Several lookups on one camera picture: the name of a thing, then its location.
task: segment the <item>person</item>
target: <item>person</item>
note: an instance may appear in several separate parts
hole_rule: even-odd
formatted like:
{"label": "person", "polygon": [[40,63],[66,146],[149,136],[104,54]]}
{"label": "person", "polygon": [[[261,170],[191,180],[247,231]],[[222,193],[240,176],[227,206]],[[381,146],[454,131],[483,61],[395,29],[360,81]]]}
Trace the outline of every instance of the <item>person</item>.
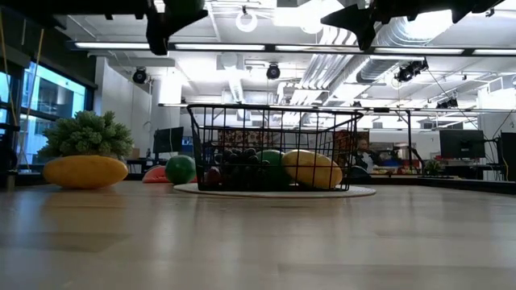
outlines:
{"label": "person", "polygon": [[372,169],[375,164],[379,164],[381,162],[380,156],[369,150],[369,143],[366,139],[358,140],[358,147],[356,151],[352,153],[353,157],[353,167],[361,169],[361,175],[367,173],[367,175],[372,173]]}

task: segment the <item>wooden table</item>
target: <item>wooden table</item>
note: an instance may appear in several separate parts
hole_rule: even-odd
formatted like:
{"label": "wooden table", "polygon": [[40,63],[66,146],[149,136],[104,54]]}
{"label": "wooden table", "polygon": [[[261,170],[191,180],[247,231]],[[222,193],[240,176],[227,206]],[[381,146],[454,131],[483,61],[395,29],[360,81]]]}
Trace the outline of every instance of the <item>wooden table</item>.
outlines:
{"label": "wooden table", "polygon": [[374,188],[328,200],[137,181],[0,193],[0,289],[514,288],[514,198]]}

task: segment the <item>black wire basket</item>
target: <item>black wire basket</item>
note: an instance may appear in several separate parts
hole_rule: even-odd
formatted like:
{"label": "black wire basket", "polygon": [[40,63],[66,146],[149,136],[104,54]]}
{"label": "black wire basket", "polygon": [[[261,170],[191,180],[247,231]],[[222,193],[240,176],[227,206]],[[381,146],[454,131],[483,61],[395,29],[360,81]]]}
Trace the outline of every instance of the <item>black wire basket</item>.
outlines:
{"label": "black wire basket", "polygon": [[189,105],[202,191],[349,190],[357,111]]}

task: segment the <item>green plant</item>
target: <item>green plant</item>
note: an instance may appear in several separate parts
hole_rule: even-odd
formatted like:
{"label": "green plant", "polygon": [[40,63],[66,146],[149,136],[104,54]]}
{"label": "green plant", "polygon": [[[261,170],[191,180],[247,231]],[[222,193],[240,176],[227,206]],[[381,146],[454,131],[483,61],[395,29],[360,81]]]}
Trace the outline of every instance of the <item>green plant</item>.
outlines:
{"label": "green plant", "polygon": [[92,111],[75,113],[75,118],[57,120],[43,132],[47,145],[38,154],[45,157],[70,155],[127,156],[131,153],[131,131],[114,121],[114,112],[97,116]]}
{"label": "green plant", "polygon": [[428,160],[425,163],[425,175],[437,176],[441,171],[441,164],[437,160]]}

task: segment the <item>computer monitor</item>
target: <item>computer monitor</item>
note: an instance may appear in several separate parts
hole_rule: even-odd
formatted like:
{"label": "computer monitor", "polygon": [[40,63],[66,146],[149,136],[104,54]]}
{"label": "computer monitor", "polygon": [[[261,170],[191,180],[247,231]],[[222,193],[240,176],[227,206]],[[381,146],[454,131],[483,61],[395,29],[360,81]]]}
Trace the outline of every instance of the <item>computer monitor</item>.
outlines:
{"label": "computer monitor", "polygon": [[443,158],[484,158],[484,131],[440,130],[441,156]]}
{"label": "computer monitor", "polygon": [[154,154],[181,151],[183,127],[156,130],[154,132]]}

